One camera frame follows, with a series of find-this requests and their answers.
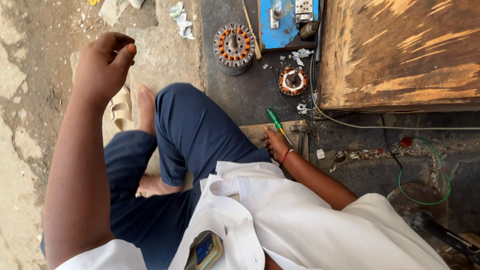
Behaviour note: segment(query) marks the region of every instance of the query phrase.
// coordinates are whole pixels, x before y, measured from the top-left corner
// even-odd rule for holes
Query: mobile phone
[[[222,240],[212,231],[201,232],[190,246],[185,270],[207,270],[223,252]]]

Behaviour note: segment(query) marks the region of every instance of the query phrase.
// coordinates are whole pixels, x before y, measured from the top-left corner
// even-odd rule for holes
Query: navy blue pants
[[[270,162],[230,117],[190,84],[172,84],[156,96],[156,138],[142,131],[116,134],[105,147],[110,183],[110,226],[117,239],[142,250],[148,269],[167,269],[200,197],[200,179],[216,162]],[[193,189],[135,197],[148,160],[158,145],[165,183],[178,186],[187,170]]]

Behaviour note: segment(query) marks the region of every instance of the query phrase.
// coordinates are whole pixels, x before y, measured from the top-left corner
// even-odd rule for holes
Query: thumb
[[[137,54],[137,47],[134,44],[129,44],[118,52],[112,64],[128,70],[133,63],[135,54]]]
[[[275,132],[267,126],[264,126],[264,130],[265,130],[265,133],[268,135],[269,138],[272,138],[275,135]]]

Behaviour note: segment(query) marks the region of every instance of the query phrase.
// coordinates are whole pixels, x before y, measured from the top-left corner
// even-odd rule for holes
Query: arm
[[[105,33],[87,45],[80,57],[45,198],[45,247],[50,269],[114,239],[102,115],[125,83],[136,53],[133,42],[119,33]]]
[[[275,133],[268,127],[264,127],[266,135],[260,137],[264,146],[272,157],[280,161],[289,149],[285,137]],[[332,209],[341,211],[347,205],[357,200],[357,196],[340,182],[326,175],[296,152],[291,152],[283,162],[284,168],[295,178],[316,195],[327,202]]]

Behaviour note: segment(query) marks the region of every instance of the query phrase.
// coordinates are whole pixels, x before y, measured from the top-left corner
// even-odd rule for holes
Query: white shirt
[[[448,269],[383,196],[367,194],[335,211],[271,163],[219,161],[216,171],[201,180],[202,195],[169,270],[185,267],[193,239],[207,230],[222,238],[224,248],[211,270],[264,270],[264,251],[284,270]],[[57,269],[145,264],[140,249],[112,240]]]

